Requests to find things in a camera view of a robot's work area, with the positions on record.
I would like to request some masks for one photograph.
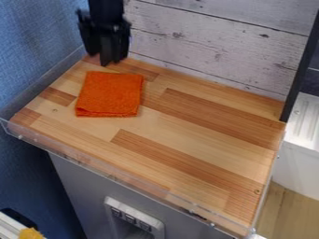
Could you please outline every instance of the yellow object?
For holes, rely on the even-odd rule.
[[[44,237],[36,229],[27,228],[20,231],[19,239],[44,239]]]

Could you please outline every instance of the clear acrylic tray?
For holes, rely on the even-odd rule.
[[[69,147],[68,145],[52,137],[48,137],[46,135],[40,134],[39,132],[31,130],[26,126],[19,124],[18,121],[10,121],[10,119],[17,112],[31,102],[40,92],[42,92],[74,63],[79,61],[84,54],[85,52],[83,48],[75,50],[63,61],[50,69],[32,86],[18,95],[12,104],[1,111],[0,122],[6,133],[38,148],[42,148],[47,152],[63,157],[70,162],[86,167],[101,176],[109,178],[110,180],[117,181],[118,183],[130,187],[133,190],[137,190],[155,200],[158,200],[161,203],[173,206],[182,213],[189,214],[202,223],[212,227],[212,230],[220,230],[238,238],[249,238],[252,236],[255,233],[254,225],[256,224],[260,207],[264,201],[267,192],[266,189],[262,191],[262,196],[260,197],[260,202],[253,225],[252,227],[247,227],[210,209],[207,209],[205,206],[191,202],[190,200],[179,195],[175,195],[174,193],[159,187],[155,183],[143,180],[140,177],[123,171],[105,161],[95,159],[83,151]]]

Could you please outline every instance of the wooden board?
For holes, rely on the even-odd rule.
[[[302,35],[134,0],[126,15],[133,27],[133,57],[280,99],[289,92],[307,41]]]
[[[319,201],[271,182],[257,233],[268,239],[316,239],[318,220]]]
[[[319,8],[316,0],[144,0],[234,21],[243,21],[272,29],[308,35]]]
[[[132,59],[107,68],[98,63],[77,63],[11,121],[44,135],[42,145],[62,143],[54,149],[92,168],[143,187],[91,157],[156,186],[165,193],[147,191],[164,201],[193,207],[176,195],[249,228],[282,139],[283,103]],[[77,118],[76,98],[89,70],[145,76],[139,115]],[[195,212],[244,234],[226,219]]]

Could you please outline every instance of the floor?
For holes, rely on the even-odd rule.
[[[257,233],[268,239],[319,238],[319,201],[271,182]]]

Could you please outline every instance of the wooden cutting board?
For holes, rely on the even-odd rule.
[[[87,71],[145,76],[138,116],[77,118],[76,98]],[[166,202],[186,209],[191,204],[178,197],[192,202],[195,213],[245,234],[240,225],[252,226],[282,139],[282,107],[283,102],[132,59],[104,68],[98,59],[85,58],[11,121],[46,136],[42,145],[51,147],[54,139],[90,156],[55,147],[66,157]]]

